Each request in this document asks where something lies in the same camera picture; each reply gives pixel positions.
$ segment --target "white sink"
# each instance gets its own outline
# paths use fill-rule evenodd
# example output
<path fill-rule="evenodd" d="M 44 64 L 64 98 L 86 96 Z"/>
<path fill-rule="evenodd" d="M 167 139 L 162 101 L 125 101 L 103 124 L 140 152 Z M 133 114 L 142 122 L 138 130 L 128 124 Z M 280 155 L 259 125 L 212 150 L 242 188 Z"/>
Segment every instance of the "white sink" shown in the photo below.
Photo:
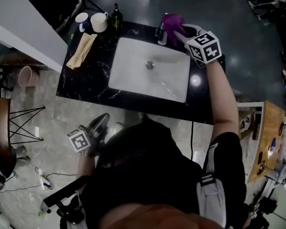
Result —
<path fill-rule="evenodd" d="M 190 57 L 183 52 L 120 38 L 108 85 L 114 89 L 184 103 L 189 72 Z"/>

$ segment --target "black metal chair frame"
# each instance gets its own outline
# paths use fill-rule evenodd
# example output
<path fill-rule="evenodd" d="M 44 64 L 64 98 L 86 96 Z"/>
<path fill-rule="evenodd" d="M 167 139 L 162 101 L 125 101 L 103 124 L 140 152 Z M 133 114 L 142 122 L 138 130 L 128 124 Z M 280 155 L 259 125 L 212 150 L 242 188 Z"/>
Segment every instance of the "black metal chair frame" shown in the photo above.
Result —
<path fill-rule="evenodd" d="M 25 129 L 23 128 L 23 126 L 24 126 L 26 123 L 28 123 L 28 122 L 29 122 L 35 115 L 37 115 L 41 110 L 43 110 L 43 109 L 45 109 L 45 108 L 46 108 L 46 107 L 44 106 L 44 107 L 40 107 L 40 108 L 21 110 L 21 111 L 16 111 L 16 112 L 11 112 L 11 113 L 10 113 L 10 115 L 11 115 L 11 114 L 22 113 L 22 114 L 20 114 L 20 115 L 17 115 L 17 116 L 14 116 L 14 117 L 10 118 L 10 122 L 13 123 L 14 125 L 16 125 L 16 126 L 18 127 L 18 129 L 17 129 L 15 132 L 10 130 L 10 133 L 12 133 L 12 134 L 10 135 L 10 139 L 11 139 L 11 137 L 14 136 L 15 134 L 18 134 L 18 135 L 20 135 L 20 136 L 25 136 L 25 137 L 27 137 L 27 138 L 34 139 L 34 141 L 10 143 L 11 145 L 12 145 L 12 144 L 22 144 L 22 143 L 35 143 L 35 142 L 41 142 L 41 141 L 43 141 L 43 138 L 39 138 L 39 137 L 33 135 L 33 134 L 30 133 L 29 131 L 25 130 Z M 31 116 L 31 117 L 30 117 L 26 122 L 24 122 L 22 125 L 18 125 L 18 124 L 16 124 L 14 121 L 12 121 L 12 119 L 15 119 L 15 118 L 17 118 L 17 117 L 19 117 L 19 116 L 23 116 L 23 115 L 26 115 L 26 114 L 29 114 L 29 113 L 32 113 L 32 112 L 35 112 L 34 115 Z M 26 133 L 30 134 L 31 136 L 18 133 L 18 131 L 19 131 L 20 129 L 23 130 L 23 131 L 25 131 Z"/>

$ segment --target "cup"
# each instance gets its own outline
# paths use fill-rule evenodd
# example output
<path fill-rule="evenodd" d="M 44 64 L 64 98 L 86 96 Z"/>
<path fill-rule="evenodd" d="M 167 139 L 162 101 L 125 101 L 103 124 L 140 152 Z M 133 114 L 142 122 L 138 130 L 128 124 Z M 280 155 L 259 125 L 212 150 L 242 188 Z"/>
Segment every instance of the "cup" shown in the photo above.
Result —
<path fill-rule="evenodd" d="M 87 13 L 79 13 L 75 17 L 75 22 L 78 24 L 80 27 L 80 32 L 84 32 L 85 29 L 89 27 L 89 19 L 88 19 L 88 14 Z"/>
<path fill-rule="evenodd" d="M 39 75 L 29 66 L 24 66 L 18 75 L 18 83 L 21 87 L 36 86 L 39 82 Z"/>
<path fill-rule="evenodd" d="M 96 13 L 92 15 L 90 21 L 95 32 L 101 33 L 107 29 L 108 13 Z"/>

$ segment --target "floor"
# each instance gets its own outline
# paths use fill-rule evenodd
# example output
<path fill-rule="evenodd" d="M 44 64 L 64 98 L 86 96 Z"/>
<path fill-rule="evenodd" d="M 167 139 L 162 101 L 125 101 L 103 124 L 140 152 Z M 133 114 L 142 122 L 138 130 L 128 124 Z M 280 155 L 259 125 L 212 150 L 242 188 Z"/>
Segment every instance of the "floor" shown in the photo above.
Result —
<path fill-rule="evenodd" d="M 123 20 L 158 27 L 162 15 L 181 14 L 186 23 L 212 31 L 226 55 L 226 74 L 235 90 L 284 108 L 281 78 L 282 50 L 274 24 L 264 26 L 247 0 L 92 0 L 111 14 L 117 2 Z M 70 43 L 70 32 L 63 38 Z"/>
<path fill-rule="evenodd" d="M 76 154 L 65 135 L 78 127 L 87 125 L 93 118 L 105 112 L 111 118 L 109 122 L 109 134 L 114 132 L 116 122 L 122 122 L 126 126 L 139 123 L 137 112 L 123 109 L 91 104 L 76 100 L 57 97 L 56 88 L 60 74 L 51 71 L 40 71 L 40 83 L 36 87 L 20 88 L 16 84 L 17 72 L 9 75 L 9 86 L 14 86 L 12 93 L 3 92 L 2 96 L 11 98 L 11 111 L 32 109 L 45 106 L 33 119 L 24 127 L 36 136 L 44 138 L 43 142 L 25 144 L 31 163 L 25 167 L 16 169 L 17 177 L 8 181 L 2 191 L 14 190 L 40 185 L 39 175 L 35 172 L 35 167 L 42 170 L 43 174 L 65 173 L 76 174 L 78 165 L 78 154 Z M 190 157 L 190 137 L 191 122 L 150 115 L 151 119 L 158 121 L 169 127 L 173 139 L 180 148 L 183 155 Z M 17 124 L 24 123 L 29 116 L 16 118 Z M 193 134 L 194 158 L 193 160 L 203 165 L 206 151 L 208 149 L 213 126 L 195 123 Z M 16 130 L 16 126 L 10 126 L 11 131 Z M 11 142 L 27 141 L 23 136 L 13 136 Z M 242 140 L 244 165 L 246 174 L 254 155 L 254 141 L 248 136 Z M 49 177 L 54 187 L 54 191 L 61 189 L 75 177 L 52 175 Z M 256 193 L 263 180 L 247 186 L 246 202 L 250 203 L 253 194 Z M 0 193 L 0 207 L 2 212 L 9 218 L 15 228 L 58 228 L 59 217 L 55 210 L 51 214 L 39 217 L 39 206 L 44 197 L 52 194 L 53 191 L 44 187 L 33 187 L 26 190 Z"/>

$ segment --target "black bottle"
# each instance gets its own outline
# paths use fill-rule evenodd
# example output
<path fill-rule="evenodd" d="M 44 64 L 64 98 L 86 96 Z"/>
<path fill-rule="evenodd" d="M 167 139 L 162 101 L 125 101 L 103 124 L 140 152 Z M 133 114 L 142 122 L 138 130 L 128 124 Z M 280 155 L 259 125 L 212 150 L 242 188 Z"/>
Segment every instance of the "black bottle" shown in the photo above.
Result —
<path fill-rule="evenodd" d="M 118 4 L 114 3 L 115 10 L 111 15 L 111 23 L 113 27 L 113 33 L 115 36 L 120 36 L 122 30 L 123 15 L 118 9 Z"/>

